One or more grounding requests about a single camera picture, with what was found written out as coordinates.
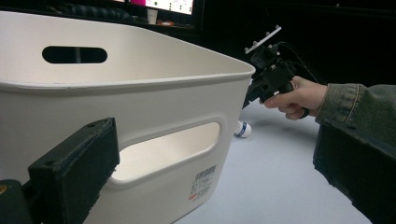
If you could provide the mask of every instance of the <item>person's hand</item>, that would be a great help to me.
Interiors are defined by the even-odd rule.
[[[316,116],[326,95],[327,86],[294,77],[291,81],[294,91],[277,94],[263,104],[267,108],[278,108],[286,113],[287,119],[299,119],[304,114],[303,107],[309,109],[310,116]]]

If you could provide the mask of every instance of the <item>sticker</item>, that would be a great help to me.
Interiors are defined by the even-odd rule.
[[[195,201],[203,197],[210,189],[213,176],[215,175],[216,165],[198,173],[192,182],[189,200]]]

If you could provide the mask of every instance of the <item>bin handle hole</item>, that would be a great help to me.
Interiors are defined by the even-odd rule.
[[[100,48],[49,46],[42,56],[47,63],[104,63],[107,52]]]

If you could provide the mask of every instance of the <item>small white object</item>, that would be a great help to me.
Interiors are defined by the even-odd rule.
[[[148,8],[148,24],[155,24],[157,21],[158,10]]]
[[[251,126],[244,121],[238,120],[234,133],[238,137],[247,138],[251,135]]]

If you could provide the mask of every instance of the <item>bin rim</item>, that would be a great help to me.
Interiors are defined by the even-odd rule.
[[[61,91],[61,90],[103,90],[120,89],[131,87],[161,86],[182,83],[195,83],[206,81],[228,82],[230,80],[245,79],[254,74],[255,68],[250,65],[252,70],[243,73],[200,75],[194,77],[167,77],[141,80],[123,80],[106,82],[79,82],[79,83],[34,83],[7,81],[0,79],[0,91]]]

